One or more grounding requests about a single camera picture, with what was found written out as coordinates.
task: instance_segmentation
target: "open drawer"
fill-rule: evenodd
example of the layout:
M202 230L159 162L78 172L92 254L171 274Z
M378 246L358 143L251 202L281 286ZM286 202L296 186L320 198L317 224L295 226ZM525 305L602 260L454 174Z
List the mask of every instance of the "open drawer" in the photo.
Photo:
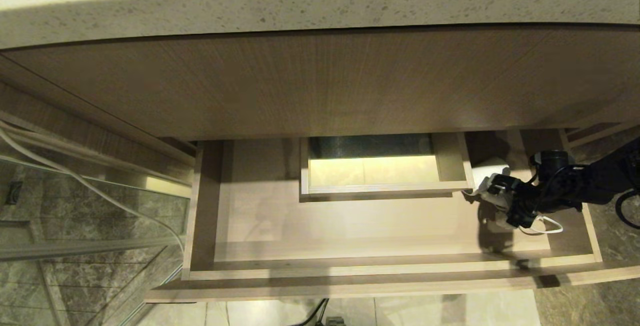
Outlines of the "open drawer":
M560 148L557 132L466 134L469 162ZM553 214L561 234L495 226L494 207L460 192L300 200L300 139L199 143L182 280L148 302L461 293L634 278L604 264L590 219Z

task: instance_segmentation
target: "cabinet panel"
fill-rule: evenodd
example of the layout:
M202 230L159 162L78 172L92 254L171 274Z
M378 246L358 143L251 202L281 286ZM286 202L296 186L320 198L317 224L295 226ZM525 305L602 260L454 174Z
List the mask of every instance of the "cabinet panel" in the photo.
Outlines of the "cabinet panel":
M142 38L2 54L154 136L580 127L640 116L638 27Z

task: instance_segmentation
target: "wooden drawer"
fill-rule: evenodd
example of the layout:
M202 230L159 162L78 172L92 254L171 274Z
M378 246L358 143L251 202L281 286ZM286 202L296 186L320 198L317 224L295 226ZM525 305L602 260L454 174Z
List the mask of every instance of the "wooden drawer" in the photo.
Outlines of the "wooden drawer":
M470 162L562 147L558 132L466 134ZM148 302L461 293L605 282L640 266L605 264L588 207L553 215L561 234L492 224L462 193L300 200L300 139L199 143L182 280Z
M309 139L301 139L301 199L419 197L472 189L474 180L464 133L424 136L428 137L428 154L393 154L385 157L349 155L349 158L338 159L314 159L310 156Z

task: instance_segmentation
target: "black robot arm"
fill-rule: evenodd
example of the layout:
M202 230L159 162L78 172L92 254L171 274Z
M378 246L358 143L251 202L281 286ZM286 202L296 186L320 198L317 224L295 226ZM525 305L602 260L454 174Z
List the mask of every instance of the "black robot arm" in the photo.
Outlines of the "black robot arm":
M491 194L510 194L506 212L510 225L529 228L538 214L569 208L581 211L583 202L604 205L629 191L619 198L616 213L627 225L640 229L622 214L622 202L640 191L640 138L590 165L572 164L567 152L558 150L537 153L530 161L537 169L532 180L494 175L487 189Z

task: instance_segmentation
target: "wire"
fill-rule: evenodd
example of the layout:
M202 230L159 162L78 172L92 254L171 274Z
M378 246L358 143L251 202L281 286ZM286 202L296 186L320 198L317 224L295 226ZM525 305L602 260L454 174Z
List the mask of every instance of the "wire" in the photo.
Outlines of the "wire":
M538 220L541 220L542 222L544 222L544 221L551 222L551 223L553 223L555 226L557 226L557 228L554 228L553 230L544 230L544 231L541 231L541 230L537 230L536 228L533 228L533 226L531 226L530 228L522 228L522 226L520 226L520 227L519 227L519 230L520 230L520 231L522 231L522 233L527 234L527 235L531 235L531 234L530 234L530 233L528 233L528 232L525 232L525 231L524 231L525 229L532 230L533 232L537 232L538 234L559 234L560 232L562 232L562 231L564 231L564 230L565 230L565 228L564 228L564 227L562 227L562 225L560 224L560 222L555 221L555 219L551 219L551 217L547 217L547 216L543 216L543 215L539 214L539 215L537 215L537 216L535 217L534 222L535 222L535 221L538 221Z
M7 123L0 121L0 126L2 127L6 127L9 129L13 129L13 127L11 127L10 125L7 125ZM118 201L114 200L112 197L110 197L108 194L102 192L100 189L98 189L97 187L95 187L94 185L90 184L89 182L87 182L87 180L78 175L77 173L71 171L71 169L68 169L60 164L57 164L55 162L53 162L52 160L48 160L42 156L39 156L37 154L35 154L34 152L31 152L30 150L27 150L25 147L21 146L20 144L16 143L16 141L14 141L13 138L11 138L9 136L9 134L7 134L7 132L5 132L5 130L3 130L2 128L0 128L0 138L4 139L5 142L9 143L9 145L11 147L13 147L16 151L22 153L23 155L29 157L30 159L36 160L42 164L46 164L47 166L51 167L51 168L55 168L58 171L61 171L63 173L66 173L67 175L75 178L78 182L80 182L82 185L84 185L85 187L87 187L88 189L92 190L93 192L95 192L96 194L98 194L100 197L104 198L105 200L109 201L110 203L113 203L114 205L116 205L117 207L125 210L126 212L129 212L130 214L134 214L135 216L141 217L141 218L145 218L148 219L151 222L157 223L158 225L166 228L167 230L169 230L169 232L171 232L171 235L173 235L173 237L176 239L176 241L178 241L178 245L180 246L180 249L182 250L182 252L185 252L185 246L183 245L183 240L180 238L180 235L178 235L176 233L176 231L174 231L169 225L167 225L166 223L162 222L162 221L158 221L157 219L151 217L151 216L147 216L146 214L137 212L137 210L134 209L130 209L127 206L123 205L122 203L119 203Z
M526 184L532 184L537 179L538 179L538 169L535 169L535 173L534 173L533 177L531 177L531 180L526 181Z
M329 299L323 298L322 301L318 303L318 306L315 307L315 310L311 312L311 315L306 320L304 320L301 323L291 324L291 326L305 326L307 323L311 322L311 320L314 318L316 314L318 314L318 310L320 310L320 307L322 307L322 305L326 305L327 302L329 302Z
M585 168L585 167L587 167L587 166L584 165L584 164L569 164L567 166L560 167L557 171L555 171L555 173L553 173L553 175L551 175L551 177L549 177L549 180L544 183L544 186L542 187L542 191L540 191L540 197L538 198L538 202L535 205L535 208L533 209L533 212L536 212L538 210L538 208L540 207L540 205L542 205L542 202L544 201L544 198L547 196L547 193L549 191L549 187L550 187L551 183L553 183L554 178L556 178L556 176L558 176L558 174L560 174L566 168Z
M638 191L634 189L618 197L617 201L615 201L615 214L617 214L618 218L621 219L622 222L626 223L628 226L635 228L636 230L640 230L640 225L636 225L635 223L629 221L629 219L622 213L622 203L633 196L638 196L638 194L640 193L638 193Z
M322 318L325 316L325 311L327 310L327 305L329 304L329 299L326 299L324 303L324 307L322 308L322 312L320 312L320 317L318 317L318 322L322 324Z

